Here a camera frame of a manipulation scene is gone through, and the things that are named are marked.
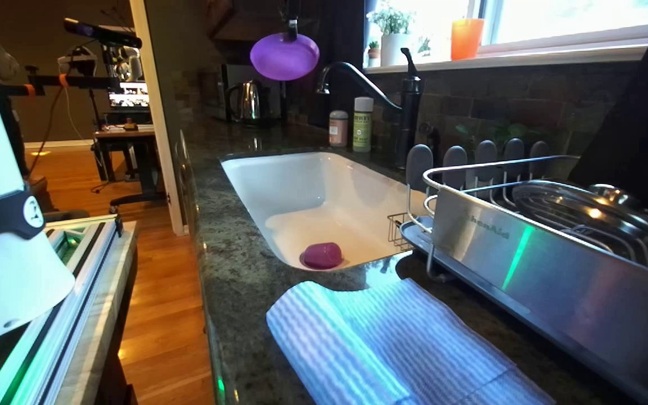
blue towel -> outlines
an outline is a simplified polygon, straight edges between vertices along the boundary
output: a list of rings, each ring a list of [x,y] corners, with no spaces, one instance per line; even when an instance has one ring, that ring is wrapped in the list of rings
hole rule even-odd
[[[354,292],[305,280],[266,321],[315,402],[553,402],[409,278]]]

cup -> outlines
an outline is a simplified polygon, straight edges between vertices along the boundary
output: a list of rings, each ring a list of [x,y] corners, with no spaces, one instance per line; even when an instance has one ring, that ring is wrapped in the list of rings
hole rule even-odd
[[[481,46],[483,18],[452,22],[452,61],[476,59]]]

pink sponge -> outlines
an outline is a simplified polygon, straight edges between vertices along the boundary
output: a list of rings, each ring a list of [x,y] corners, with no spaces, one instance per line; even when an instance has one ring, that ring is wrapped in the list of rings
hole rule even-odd
[[[300,261],[309,268],[327,270],[341,265],[344,257],[337,243],[315,243],[300,253]]]

faucet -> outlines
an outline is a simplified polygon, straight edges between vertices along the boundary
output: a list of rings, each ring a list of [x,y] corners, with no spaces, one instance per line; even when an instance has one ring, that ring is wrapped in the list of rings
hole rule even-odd
[[[356,64],[347,61],[335,61],[321,69],[318,94],[332,94],[328,73],[344,69],[369,96],[384,103],[399,115],[399,135],[395,140],[395,163],[404,168],[408,163],[408,152],[415,145],[416,120],[420,103],[420,77],[415,68],[409,46],[400,46],[408,55],[408,77],[404,81],[400,103],[396,105],[377,84],[372,84]]]

sink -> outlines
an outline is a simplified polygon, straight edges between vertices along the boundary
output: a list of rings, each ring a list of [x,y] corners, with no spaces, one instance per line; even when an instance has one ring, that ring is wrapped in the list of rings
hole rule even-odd
[[[226,160],[236,196],[270,249],[288,265],[314,243],[337,243],[344,270],[404,252],[392,214],[408,211],[408,187],[337,152],[290,152]]]

